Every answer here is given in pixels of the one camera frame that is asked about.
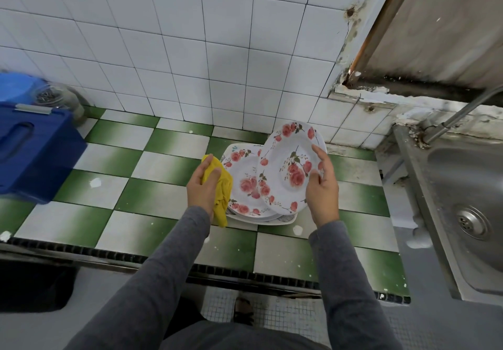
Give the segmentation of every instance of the yellow cloth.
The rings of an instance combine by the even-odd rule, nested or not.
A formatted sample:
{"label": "yellow cloth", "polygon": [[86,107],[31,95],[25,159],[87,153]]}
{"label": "yellow cloth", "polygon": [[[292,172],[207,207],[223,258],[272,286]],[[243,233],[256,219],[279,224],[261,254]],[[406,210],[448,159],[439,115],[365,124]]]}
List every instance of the yellow cloth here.
{"label": "yellow cloth", "polygon": [[[207,155],[203,156],[201,161],[204,161],[206,157]],[[219,227],[226,227],[227,217],[225,216],[225,212],[227,211],[227,206],[229,205],[230,191],[232,190],[232,175],[229,174],[217,158],[213,157],[213,160],[204,172],[203,183],[208,180],[208,176],[210,176],[211,172],[217,167],[222,169],[222,174],[220,175],[220,179],[218,179],[217,183],[215,206],[213,207],[213,219],[215,219]]]}

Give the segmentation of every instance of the foot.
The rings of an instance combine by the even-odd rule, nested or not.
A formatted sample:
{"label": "foot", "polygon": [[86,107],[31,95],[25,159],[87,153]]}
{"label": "foot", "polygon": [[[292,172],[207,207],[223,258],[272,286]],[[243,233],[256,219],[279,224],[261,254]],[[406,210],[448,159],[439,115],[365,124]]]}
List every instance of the foot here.
{"label": "foot", "polygon": [[244,325],[253,326],[253,309],[252,305],[247,299],[243,297],[236,298],[234,304],[234,320],[235,323],[242,323]]}

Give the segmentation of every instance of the gray sleeve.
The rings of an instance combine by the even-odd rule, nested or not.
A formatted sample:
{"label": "gray sleeve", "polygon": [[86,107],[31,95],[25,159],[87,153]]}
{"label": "gray sleeve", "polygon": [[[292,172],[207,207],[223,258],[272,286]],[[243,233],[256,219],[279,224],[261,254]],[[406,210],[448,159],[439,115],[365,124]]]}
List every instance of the gray sleeve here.
{"label": "gray sleeve", "polygon": [[340,220],[311,233],[333,350],[402,349]]}
{"label": "gray sleeve", "polygon": [[158,350],[192,264],[210,233],[210,218],[189,207],[182,218],[66,349]]}

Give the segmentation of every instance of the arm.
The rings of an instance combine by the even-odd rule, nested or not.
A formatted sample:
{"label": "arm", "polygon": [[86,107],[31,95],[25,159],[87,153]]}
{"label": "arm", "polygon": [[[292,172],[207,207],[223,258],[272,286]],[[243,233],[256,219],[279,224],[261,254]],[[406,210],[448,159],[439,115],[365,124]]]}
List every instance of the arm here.
{"label": "arm", "polygon": [[324,224],[309,242],[318,268],[332,349],[402,349],[342,221]]}
{"label": "arm", "polygon": [[67,349],[158,350],[190,268],[210,233],[220,169],[201,184],[213,156],[187,184],[188,208],[140,270],[117,291]]}
{"label": "arm", "polygon": [[339,220],[339,189],[330,158],[315,145],[313,150],[322,161],[324,176],[321,179],[316,170],[309,175],[306,199],[318,227],[309,243],[332,349],[402,349]]}

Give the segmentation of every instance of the stainless steel sink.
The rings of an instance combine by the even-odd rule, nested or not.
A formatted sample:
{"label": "stainless steel sink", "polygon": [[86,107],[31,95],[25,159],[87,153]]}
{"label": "stainless steel sink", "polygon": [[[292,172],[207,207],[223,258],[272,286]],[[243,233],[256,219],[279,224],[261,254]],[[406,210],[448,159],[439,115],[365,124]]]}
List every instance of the stainless steel sink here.
{"label": "stainless steel sink", "polygon": [[503,142],[393,131],[451,294],[503,306]]}

